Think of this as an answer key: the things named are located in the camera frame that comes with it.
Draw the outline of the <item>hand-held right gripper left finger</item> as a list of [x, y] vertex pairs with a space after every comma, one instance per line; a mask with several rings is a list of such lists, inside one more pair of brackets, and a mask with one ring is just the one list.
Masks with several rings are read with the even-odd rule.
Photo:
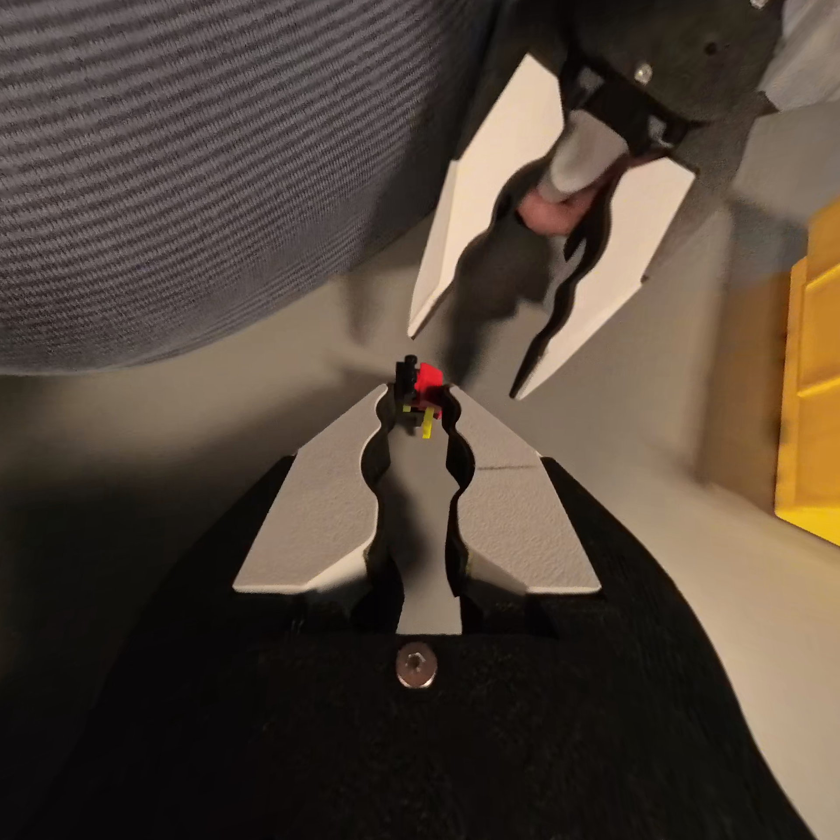
[[392, 388], [378, 385], [303, 445], [248, 550], [241, 594], [372, 584], [387, 548], [379, 484], [391, 465]]

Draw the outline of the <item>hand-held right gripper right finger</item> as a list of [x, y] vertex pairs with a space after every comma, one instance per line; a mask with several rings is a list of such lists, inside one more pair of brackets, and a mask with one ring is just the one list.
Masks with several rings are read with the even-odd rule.
[[592, 595], [601, 590], [541, 454], [456, 385], [443, 414], [458, 486], [447, 531], [459, 595]]

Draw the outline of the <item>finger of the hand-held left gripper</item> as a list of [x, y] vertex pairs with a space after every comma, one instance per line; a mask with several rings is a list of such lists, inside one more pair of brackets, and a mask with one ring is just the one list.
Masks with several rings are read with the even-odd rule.
[[665, 157], [625, 171], [595, 201], [566, 246], [570, 269], [528, 347], [512, 399], [540, 388], [641, 289], [695, 179]]
[[448, 165], [413, 289], [410, 339], [453, 283], [461, 256], [490, 230], [503, 189], [551, 151], [563, 126], [559, 80], [528, 52], [465, 150]]

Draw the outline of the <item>red yellow lego model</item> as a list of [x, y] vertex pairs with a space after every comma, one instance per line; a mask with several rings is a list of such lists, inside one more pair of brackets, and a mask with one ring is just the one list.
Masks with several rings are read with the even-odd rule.
[[431, 438], [435, 423], [441, 420], [446, 395], [444, 375], [438, 368], [412, 354], [395, 363], [396, 418], [417, 431], [423, 440]]

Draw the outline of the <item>yellow plastic bin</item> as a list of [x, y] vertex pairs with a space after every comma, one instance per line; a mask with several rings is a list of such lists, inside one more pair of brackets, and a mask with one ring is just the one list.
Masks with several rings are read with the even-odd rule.
[[839, 201], [816, 213], [791, 269], [775, 515], [839, 544]]

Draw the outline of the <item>person's left hand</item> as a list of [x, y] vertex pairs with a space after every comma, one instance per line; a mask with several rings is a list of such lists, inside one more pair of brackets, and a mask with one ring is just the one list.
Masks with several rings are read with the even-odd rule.
[[517, 216], [536, 235], [568, 236], [589, 212], [600, 191], [597, 185], [590, 185], [562, 201], [552, 202], [534, 188], [520, 201]]

